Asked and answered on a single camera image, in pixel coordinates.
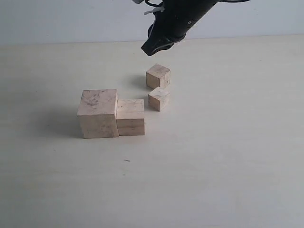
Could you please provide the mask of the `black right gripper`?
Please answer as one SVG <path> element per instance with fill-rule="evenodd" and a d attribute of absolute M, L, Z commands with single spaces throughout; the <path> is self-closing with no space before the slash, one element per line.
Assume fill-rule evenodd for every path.
<path fill-rule="evenodd" d="M 152 56 L 170 49 L 216 4 L 216 0 L 164 0 L 153 12 L 155 20 L 148 29 L 142 51 Z"/>

